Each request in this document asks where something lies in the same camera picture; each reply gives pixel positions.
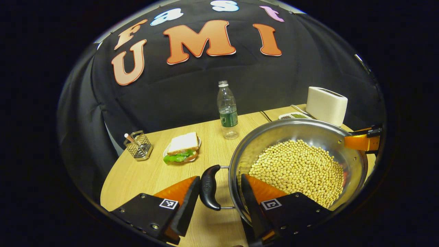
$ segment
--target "metal pot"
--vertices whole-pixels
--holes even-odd
[[[308,145],[321,147],[329,151],[334,160],[343,166],[348,176],[343,192],[329,207],[337,214],[352,201],[362,189],[367,174],[367,157],[363,151],[348,149],[344,146],[344,137],[349,132],[313,119],[284,119],[266,123],[250,132],[239,143],[229,166],[215,165],[202,175],[200,199],[205,206],[214,210],[236,208],[240,216],[249,224],[251,218],[241,192],[241,174],[248,174],[260,153],[267,147],[287,140],[303,140]],[[221,207],[215,200],[215,174],[220,168],[229,169],[229,189],[234,207]]]

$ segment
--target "white plate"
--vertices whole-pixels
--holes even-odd
[[[303,113],[300,113],[300,112],[293,112],[293,113],[282,114],[282,115],[279,116],[279,119],[281,119],[281,118],[284,117],[284,116],[289,116],[290,118],[296,118],[296,117],[293,117],[291,114],[299,114],[299,115],[301,115],[301,116],[304,116],[304,117],[307,118],[307,119],[312,119],[312,118],[310,118],[309,116],[307,116],[307,115],[305,115],[305,114],[303,114]]]
[[[166,155],[168,155],[168,149],[169,149],[169,146],[171,146],[171,143],[168,144],[168,146],[166,147],[165,151],[163,152],[163,158],[164,158]],[[200,146],[201,146],[201,139],[198,137],[198,149],[200,149]],[[185,162],[187,162],[187,161],[192,162],[192,161],[194,161],[196,158],[197,158],[197,157],[195,157],[195,158],[193,158],[193,159],[191,159],[191,160],[185,160]]]

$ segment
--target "green label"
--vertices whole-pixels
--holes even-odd
[[[219,114],[221,125],[224,127],[233,127],[238,124],[238,113]]]

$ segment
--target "table surface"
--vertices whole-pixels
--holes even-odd
[[[297,105],[305,110],[306,104]],[[264,111],[271,120],[277,120],[282,114],[297,112],[292,106]],[[221,133],[220,120],[148,133],[153,150],[148,160],[136,161],[127,150],[117,159],[101,191],[101,206],[112,211],[126,203],[139,193],[153,195],[177,182],[192,176],[201,176],[203,172],[216,164],[228,166],[239,142],[252,130],[268,123],[261,112],[238,116],[239,136],[226,140]],[[342,125],[342,129],[352,131]],[[167,165],[163,162],[163,151],[173,137],[188,132],[197,132],[201,139],[198,157],[194,162],[183,165]],[[375,155],[368,154],[370,175],[375,165]],[[228,170],[221,169],[216,174],[217,190],[215,198],[221,206],[233,206],[228,189]],[[186,236],[181,237],[178,246],[232,247],[248,246],[240,216],[235,209],[214,211],[197,200]]]

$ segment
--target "bottle cap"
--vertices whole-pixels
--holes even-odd
[[[227,83],[226,80],[222,80],[218,82],[218,87],[227,87],[229,86],[229,84]]]

